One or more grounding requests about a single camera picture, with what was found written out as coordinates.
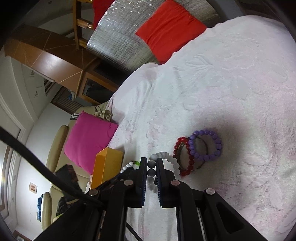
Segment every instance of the gray bead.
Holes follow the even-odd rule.
[[[147,171],[147,175],[148,175],[149,177],[154,177],[154,176],[156,175],[156,171],[155,171],[154,169],[149,169],[149,170]]]
[[[155,166],[156,166],[156,162],[153,161],[153,160],[150,160],[150,161],[147,163],[147,166],[148,166],[149,168],[155,168]]]

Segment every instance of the purple beaded bracelet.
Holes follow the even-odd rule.
[[[194,140],[198,136],[203,136],[203,135],[210,135],[212,139],[215,142],[216,145],[216,150],[214,151],[213,154],[210,155],[201,155],[198,152],[195,151],[195,146],[194,146]],[[207,129],[205,130],[200,130],[200,131],[194,131],[192,135],[189,137],[189,150],[190,150],[190,155],[194,156],[195,159],[199,161],[213,161],[215,160],[218,156],[221,155],[221,150],[222,150],[222,141],[220,138],[218,138],[218,135],[214,131],[209,131]]]

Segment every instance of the silver screw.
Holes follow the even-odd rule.
[[[213,188],[207,188],[207,189],[205,190],[205,192],[206,192],[207,194],[209,194],[209,195],[213,195],[213,194],[215,194],[215,190],[214,190]]]
[[[99,193],[99,191],[96,190],[96,189],[91,189],[91,190],[89,190],[89,195],[90,195],[90,196],[96,196],[98,193]]]
[[[170,182],[173,186],[179,186],[180,185],[180,182],[178,180],[172,180]]]
[[[124,185],[126,185],[126,186],[130,186],[130,185],[133,184],[133,181],[132,181],[132,180],[125,180],[123,183],[124,183]]]

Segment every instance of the wooden ladder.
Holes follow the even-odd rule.
[[[92,22],[81,18],[81,3],[92,3],[93,0],[73,0],[73,29],[76,48],[86,48],[87,40],[82,37],[82,28],[93,29]]]

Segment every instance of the black cable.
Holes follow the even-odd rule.
[[[136,233],[136,231],[128,224],[128,222],[126,222],[126,227],[127,229],[132,233],[133,236],[135,236],[135,238],[138,240],[138,241],[143,241],[139,235]]]
[[[48,181],[52,182],[59,189],[65,191],[66,193],[76,197],[82,201],[92,203],[97,207],[103,207],[104,204],[84,193],[81,193],[74,189],[73,187],[68,186],[62,182],[56,175],[54,175],[28,148],[26,148],[21,142],[15,139],[10,133],[5,131],[0,126],[0,140],[5,144],[14,149],[19,153],[23,158],[25,158],[38,172],[40,172]]]

